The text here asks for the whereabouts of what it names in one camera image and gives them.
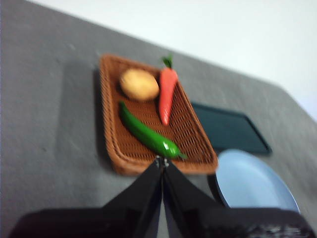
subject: wicker basket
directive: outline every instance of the wicker basket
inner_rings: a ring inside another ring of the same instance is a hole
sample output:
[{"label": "wicker basket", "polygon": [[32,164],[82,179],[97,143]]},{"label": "wicker basket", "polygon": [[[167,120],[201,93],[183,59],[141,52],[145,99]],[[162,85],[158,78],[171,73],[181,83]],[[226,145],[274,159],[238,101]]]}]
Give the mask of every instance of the wicker basket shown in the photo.
[{"label": "wicker basket", "polygon": [[100,60],[106,146],[114,169],[123,175],[142,173],[155,159],[155,153],[141,144],[122,124],[119,101],[148,127],[174,141],[188,159],[173,163],[187,174],[212,174],[217,156],[193,110],[183,87],[177,83],[169,126],[159,119],[158,100],[140,103],[128,100],[119,86],[121,74],[129,68],[143,69],[159,79],[159,69],[113,55]]}]

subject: potato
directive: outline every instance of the potato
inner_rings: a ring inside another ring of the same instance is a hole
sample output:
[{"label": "potato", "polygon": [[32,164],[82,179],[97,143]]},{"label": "potato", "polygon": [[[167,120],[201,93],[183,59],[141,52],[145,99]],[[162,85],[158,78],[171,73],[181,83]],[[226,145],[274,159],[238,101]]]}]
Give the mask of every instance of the potato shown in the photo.
[{"label": "potato", "polygon": [[159,86],[153,75],[141,69],[128,69],[120,79],[120,86],[131,100],[152,100],[159,94]]}]

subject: pepper stem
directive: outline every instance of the pepper stem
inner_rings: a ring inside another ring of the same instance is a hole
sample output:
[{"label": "pepper stem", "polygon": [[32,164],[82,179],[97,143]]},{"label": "pepper stem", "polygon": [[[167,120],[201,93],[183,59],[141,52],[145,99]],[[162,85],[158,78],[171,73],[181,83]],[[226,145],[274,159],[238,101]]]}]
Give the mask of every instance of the pepper stem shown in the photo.
[{"label": "pepper stem", "polygon": [[182,159],[187,159],[187,155],[183,154],[183,153],[179,153],[178,156]]},{"label": "pepper stem", "polygon": [[172,68],[173,56],[169,54],[167,57],[162,57],[162,61],[166,67]]}]

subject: white wall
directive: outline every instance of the white wall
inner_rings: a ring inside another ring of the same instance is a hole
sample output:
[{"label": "white wall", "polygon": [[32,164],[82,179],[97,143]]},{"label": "white wall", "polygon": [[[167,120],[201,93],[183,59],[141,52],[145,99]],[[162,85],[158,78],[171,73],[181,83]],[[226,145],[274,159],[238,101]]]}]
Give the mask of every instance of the white wall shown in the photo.
[{"label": "white wall", "polygon": [[317,0],[32,1],[279,84],[317,120]]}]

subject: black tray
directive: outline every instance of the black tray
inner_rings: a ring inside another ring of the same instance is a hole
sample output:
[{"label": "black tray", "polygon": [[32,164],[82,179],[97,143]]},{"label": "black tray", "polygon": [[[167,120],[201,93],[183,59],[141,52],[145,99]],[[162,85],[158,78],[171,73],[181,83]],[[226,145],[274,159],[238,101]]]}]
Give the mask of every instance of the black tray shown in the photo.
[{"label": "black tray", "polygon": [[243,113],[192,103],[213,148],[240,149],[255,154],[270,154],[270,146],[252,121]]}]

